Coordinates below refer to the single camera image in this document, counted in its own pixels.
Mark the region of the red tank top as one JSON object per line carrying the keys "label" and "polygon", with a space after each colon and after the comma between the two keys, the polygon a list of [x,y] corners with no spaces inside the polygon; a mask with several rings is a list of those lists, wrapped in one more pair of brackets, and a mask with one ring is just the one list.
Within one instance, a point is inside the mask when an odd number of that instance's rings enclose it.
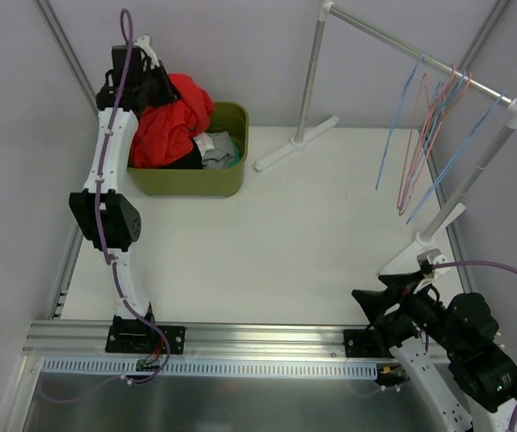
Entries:
{"label": "red tank top", "polygon": [[132,140],[129,166],[141,169],[168,168],[192,148],[191,140],[211,125],[214,102],[192,77],[171,74],[180,99],[161,107],[146,108]]}

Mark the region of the white tank top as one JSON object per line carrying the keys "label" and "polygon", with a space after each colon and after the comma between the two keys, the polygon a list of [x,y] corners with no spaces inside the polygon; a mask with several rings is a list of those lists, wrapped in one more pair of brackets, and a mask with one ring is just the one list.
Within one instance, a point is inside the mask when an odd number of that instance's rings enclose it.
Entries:
{"label": "white tank top", "polygon": [[203,132],[197,136],[194,136],[193,142],[198,147],[199,152],[202,156],[207,151],[214,149],[213,139],[206,132]]}

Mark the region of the black tank top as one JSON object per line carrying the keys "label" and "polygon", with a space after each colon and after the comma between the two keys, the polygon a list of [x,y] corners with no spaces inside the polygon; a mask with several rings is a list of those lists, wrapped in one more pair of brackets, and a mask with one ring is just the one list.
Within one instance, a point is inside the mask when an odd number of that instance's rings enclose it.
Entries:
{"label": "black tank top", "polygon": [[177,159],[168,168],[172,169],[203,169],[202,155],[194,140],[191,140],[192,148],[183,157]]}

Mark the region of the grey tank top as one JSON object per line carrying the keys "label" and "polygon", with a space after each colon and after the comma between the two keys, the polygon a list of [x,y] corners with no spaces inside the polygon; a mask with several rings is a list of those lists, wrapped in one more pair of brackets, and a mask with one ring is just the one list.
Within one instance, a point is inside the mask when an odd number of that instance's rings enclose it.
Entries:
{"label": "grey tank top", "polygon": [[223,170],[234,166],[239,160],[239,150],[227,131],[210,133],[213,148],[202,156],[204,169]]}

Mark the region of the green tank top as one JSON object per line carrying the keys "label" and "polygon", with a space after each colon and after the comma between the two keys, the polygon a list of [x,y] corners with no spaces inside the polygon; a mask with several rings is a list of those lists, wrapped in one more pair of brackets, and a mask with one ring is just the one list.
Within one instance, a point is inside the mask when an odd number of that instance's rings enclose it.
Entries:
{"label": "green tank top", "polygon": [[229,164],[229,168],[237,166],[242,159],[243,151],[241,150],[240,143],[233,137],[231,137],[231,143],[234,150],[234,157],[232,162]]}

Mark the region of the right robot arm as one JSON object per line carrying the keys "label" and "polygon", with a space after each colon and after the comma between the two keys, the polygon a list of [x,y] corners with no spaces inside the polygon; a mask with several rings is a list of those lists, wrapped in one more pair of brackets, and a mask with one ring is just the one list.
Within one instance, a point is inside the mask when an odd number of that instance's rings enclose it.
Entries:
{"label": "right robot arm", "polygon": [[[499,326],[482,295],[471,292],[440,301],[437,266],[407,274],[381,274],[382,291],[351,295],[371,329],[368,339],[392,356],[446,431],[514,431],[517,365],[495,343]],[[446,353],[449,371],[465,395],[463,405],[432,364],[421,336]]]}

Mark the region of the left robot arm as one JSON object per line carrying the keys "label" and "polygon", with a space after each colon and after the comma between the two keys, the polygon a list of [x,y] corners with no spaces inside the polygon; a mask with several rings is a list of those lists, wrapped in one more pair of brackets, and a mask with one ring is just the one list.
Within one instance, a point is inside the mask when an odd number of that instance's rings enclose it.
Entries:
{"label": "left robot arm", "polygon": [[159,326],[135,271],[134,246],[141,235],[139,211],[122,194],[132,140],[148,99],[175,102],[178,92],[150,46],[148,36],[114,46],[112,68],[95,100],[98,135],[92,166],[68,205],[83,236],[101,252],[112,273],[116,311],[106,351],[116,354],[180,355],[186,330]]}

